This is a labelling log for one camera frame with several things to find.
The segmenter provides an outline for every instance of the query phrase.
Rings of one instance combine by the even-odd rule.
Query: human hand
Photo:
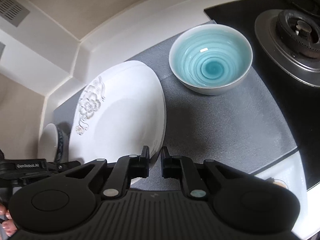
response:
[[[0,204],[0,215],[5,215],[7,217],[8,220],[2,223],[2,228],[4,229],[7,236],[12,236],[17,231],[17,228],[13,223],[9,210],[7,210],[2,204]]]

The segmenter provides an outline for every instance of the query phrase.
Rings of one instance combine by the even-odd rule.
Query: blue and white dish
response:
[[[206,24],[178,37],[171,47],[169,64],[186,87],[201,94],[218,95],[244,79],[252,58],[251,45],[239,31]]]
[[[49,123],[41,134],[38,144],[38,159],[47,162],[63,163],[68,161],[68,136],[55,124]]]

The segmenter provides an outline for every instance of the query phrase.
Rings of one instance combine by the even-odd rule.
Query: gas stove burner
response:
[[[320,27],[310,17],[295,10],[283,10],[276,27],[283,43],[291,50],[320,58]]]
[[[255,21],[263,49],[295,79],[320,87],[320,27],[294,10],[268,10]]]

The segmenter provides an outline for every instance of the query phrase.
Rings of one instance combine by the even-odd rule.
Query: gray mat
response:
[[[134,56],[157,74],[165,96],[167,125],[164,145],[171,155],[194,162],[215,159],[251,173],[296,147],[289,127],[267,87],[251,68],[241,85],[224,95],[206,96],[183,86],[170,70],[168,55],[179,35]],[[70,132],[81,92],[54,111],[55,124]],[[161,177],[160,158],[147,179],[134,184],[143,190],[179,189],[179,182]]]

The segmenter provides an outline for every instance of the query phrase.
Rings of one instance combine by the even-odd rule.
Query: white plate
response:
[[[155,162],[164,139],[166,109],[160,81],[140,61],[113,66],[82,92],[69,143],[69,160],[116,162],[148,145]]]

